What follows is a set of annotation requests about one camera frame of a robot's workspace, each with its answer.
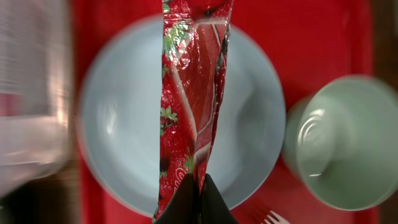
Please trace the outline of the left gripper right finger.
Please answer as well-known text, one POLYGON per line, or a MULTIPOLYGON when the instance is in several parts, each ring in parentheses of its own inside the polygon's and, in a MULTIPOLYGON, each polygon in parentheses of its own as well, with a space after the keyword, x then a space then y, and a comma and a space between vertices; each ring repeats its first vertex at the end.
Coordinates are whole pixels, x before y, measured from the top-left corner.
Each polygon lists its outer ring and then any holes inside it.
POLYGON ((202 224, 238 224, 225 204, 210 174, 205 175, 200 202, 202 224))

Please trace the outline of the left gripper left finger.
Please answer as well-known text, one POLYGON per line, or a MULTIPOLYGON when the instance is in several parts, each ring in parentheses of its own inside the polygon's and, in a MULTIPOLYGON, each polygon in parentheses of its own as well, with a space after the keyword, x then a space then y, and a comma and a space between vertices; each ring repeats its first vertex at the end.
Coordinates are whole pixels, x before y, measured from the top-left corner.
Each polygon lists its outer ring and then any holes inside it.
POLYGON ((195 224, 197 215, 197 186, 193 176, 187 174, 164 212, 155 224, 195 224))

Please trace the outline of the red strawberry snack wrapper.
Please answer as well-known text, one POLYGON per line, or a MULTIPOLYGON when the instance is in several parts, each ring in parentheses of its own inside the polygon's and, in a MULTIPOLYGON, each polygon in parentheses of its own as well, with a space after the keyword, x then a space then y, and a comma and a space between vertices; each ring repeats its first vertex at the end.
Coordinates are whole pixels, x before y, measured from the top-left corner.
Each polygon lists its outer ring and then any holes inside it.
POLYGON ((233 0, 163 1, 157 223, 186 175, 201 192, 223 101, 233 0))

